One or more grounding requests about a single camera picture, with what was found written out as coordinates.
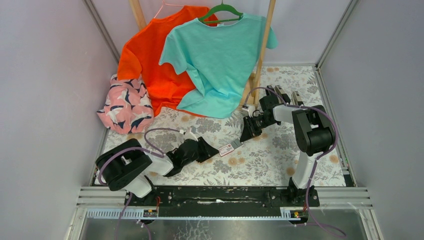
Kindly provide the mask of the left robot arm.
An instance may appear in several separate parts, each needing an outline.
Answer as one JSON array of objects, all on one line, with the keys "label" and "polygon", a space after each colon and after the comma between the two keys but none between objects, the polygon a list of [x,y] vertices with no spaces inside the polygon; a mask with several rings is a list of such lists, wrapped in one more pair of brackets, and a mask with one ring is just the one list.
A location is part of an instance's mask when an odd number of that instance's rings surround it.
[{"label": "left robot arm", "polygon": [[202,137],[186,139],[164,155],[143,148],[137,139],[131,138],[96,159],[97,180],[110,191],[124,189],[132,193],[142,205],[148,206],[154,202],[155,192],[147,173],[172,177],[186,165],[203,163],[219,153]]}]

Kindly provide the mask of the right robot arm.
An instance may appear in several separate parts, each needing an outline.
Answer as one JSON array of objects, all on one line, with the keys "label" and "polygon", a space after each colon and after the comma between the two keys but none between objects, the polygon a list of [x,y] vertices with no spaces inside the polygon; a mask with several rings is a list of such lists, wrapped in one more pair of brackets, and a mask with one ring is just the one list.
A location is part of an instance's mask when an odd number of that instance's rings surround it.
[{"label": "right robot arm", "polygon": [[243,118],[239,141],[244,143],[258,137],[263,129],[274,124],[293,125],[300,155],[297,169],[289,180],[286,198],[291,205],[299,206],[313,190],[318,160],[335,148],[339,135],[335,122],[322,105],[292,105],[288,99],[287,94],[273,91],[262,98],[265,103],[259,114],[255,114],[254,106],[244,104],[242,109],[248,115]]}]

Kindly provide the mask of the red staple box sleeve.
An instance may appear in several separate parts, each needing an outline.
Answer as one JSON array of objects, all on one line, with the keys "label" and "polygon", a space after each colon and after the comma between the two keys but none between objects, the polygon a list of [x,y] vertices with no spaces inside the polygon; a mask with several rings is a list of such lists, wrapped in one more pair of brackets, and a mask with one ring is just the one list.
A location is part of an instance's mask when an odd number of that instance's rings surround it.
[{"label": "red staple box sleeve", "polygon": [[226,144],[218,149],[220,157],[224,157],[234,151],[234,147],[231,144]]}]

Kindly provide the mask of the beige and black stapler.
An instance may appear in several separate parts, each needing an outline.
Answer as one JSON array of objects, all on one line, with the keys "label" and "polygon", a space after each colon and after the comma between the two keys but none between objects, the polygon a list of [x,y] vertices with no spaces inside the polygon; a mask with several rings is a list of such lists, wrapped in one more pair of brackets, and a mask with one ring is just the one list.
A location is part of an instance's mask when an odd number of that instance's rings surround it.
[{"label": "beige and black stapler", "polygon": [[282,97],[283,102],[285,104],[291,103],[291,99],[290,99],[289,95],[283,90],[283,88],[280,85],[276,85],[274,87],[274,90],[280,97]]}]

